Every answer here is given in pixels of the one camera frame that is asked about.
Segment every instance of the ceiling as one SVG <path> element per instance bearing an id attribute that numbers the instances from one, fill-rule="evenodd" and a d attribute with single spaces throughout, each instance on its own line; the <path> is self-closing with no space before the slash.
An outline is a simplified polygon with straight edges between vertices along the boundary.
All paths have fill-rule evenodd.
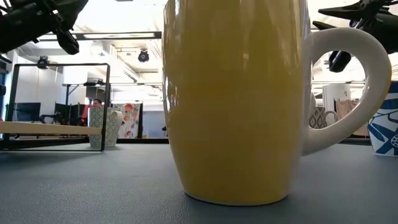
<path id="1" fill-rule="evenodd" d="M 84 10 L 80 13 L 76 22 L 75 30 L 83 32 L 141 32 L 162 31 L 163 10 L 167 0 L 134 0 L 119 2 L 115 0 L 89 0 Z M 318 13 L 319 9 L 327 7 L 338 7 L 353 4 L 357 0 L 308 0 L 308 9 L 312 21 L 321 21 L 337 27 L 348 27 L 348 21 L 334 17 L 324 16 Z M 398 14 L 398 6 L 392 6 L 391 12 Z M 50 60 L 58 63 L 73 63 L 82 61 L 108 60 L 93 54 L 92 45 L 97 43 L 91 41 L 80 42 L 81 53 L 76 56 L 65 54 L 51 55 Z M 117 65 L 126 67 L 137 75 L 140 82 L 161 82 L 162 69 L 162 42 L 161 40 L 123 40 L 102 41 L 103 46 L 112 45 L 117 51 Z M 37 49 L 59 49 L 56 42 L 41 42 L 23 46 L 24 53 L 34 56 Z M 142 63 L 138 61 L 138 55 L 142 49 L 148 50 L 150 60 Z M 341 73 L 331 73 L 323 61 L 328 59 L 324 55 L 313 70 L 315 81 L 358 81 L 364 79 L 361 64 L 354 58 L 346 70 Z M 393 67 L 398 67 L 398 57 L 391 55 Z M 90 73 L 91 78 L 103 77 L 104 72 L 94 71 Z M 130 78 L 123 75 L 114 75 L 113 80 L 117 82 L 131 82 Z"/>

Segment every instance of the person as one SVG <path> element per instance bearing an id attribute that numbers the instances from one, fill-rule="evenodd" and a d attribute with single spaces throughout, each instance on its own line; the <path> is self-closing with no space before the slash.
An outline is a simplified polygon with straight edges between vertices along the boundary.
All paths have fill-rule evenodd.
<path id="1" fill-rule="evenodd" d="M 102 101 L 100 99 L 94 99 L 93 100 L 93 107 L 94 108 L 101 108 L 102 107 Z"/>

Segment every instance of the black frame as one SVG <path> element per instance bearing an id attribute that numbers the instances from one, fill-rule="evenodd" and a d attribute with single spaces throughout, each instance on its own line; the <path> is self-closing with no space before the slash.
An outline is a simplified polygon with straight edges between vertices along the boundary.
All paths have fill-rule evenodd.
<path id="1" fill-rule="evenodd" d="M 108 63 L 57 63 L 57 64 L 44 64 L 40 65 L 44 67 L 70 67 L 70 66 L 106 66 L 106 82 L 105 82 L 105 106 L 104 106 L 104 117 L 103 117 L 103 126 L 101 130 L 101 148 L 99 151 L 104 151 L 105 150 L 105 134 L 106 134 L 106 116 L 108 112 L 108 107 L 106 105 L 109 105 L 110 103 L 110 92 L 111 92 L 111 85 L 109 84 L 109 78 L 111 74 L 111 66 Z M 12 116 L 13 116 L 13 111 L 14 111 L 14 105 L 15 105 L 15 99 L 16 99 L 16 94 L 17 94 L 17 85 L 18 85 L 18 78 L 19 78 L 19 69 L 21 67 L 37 67 L 37 64 L 33 63 L 21 63 L 21 64 L 15 64 L 14 65 L 14 73 L 12 76 L 12 82 L 11 82 L 11 90 L 10 90 L 10 100 L 8 103 L 8 109 L 6 113 L 6 121 L 12 121 Z M 10 147 L 10 133 L 4 133 L 4 138 L 2 142 L 2 147 L 1 149 L 3 150 L 4 148 L 8 148 L 8 151 L 14 151 L 12 147 Z M 40 151 L 60 151 L 60 150 L 51 150 L 51 149 L 46 149 L 46 150 L 40 150 Z M 88 152 L 95 152 L 97 150 L 85 150 Z"/>

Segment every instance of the desk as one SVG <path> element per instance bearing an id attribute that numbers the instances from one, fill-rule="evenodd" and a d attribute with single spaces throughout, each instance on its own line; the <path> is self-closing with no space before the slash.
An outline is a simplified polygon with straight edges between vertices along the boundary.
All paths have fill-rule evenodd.
<path id="1" fill-rule="evenodd" d="M 169 145 L 2 153 L 0 223 L 396 223 L 397 173 L 369 146 L 335 145 L 301 158 L 285 200 L 225 207 L 184 194 Z"/>

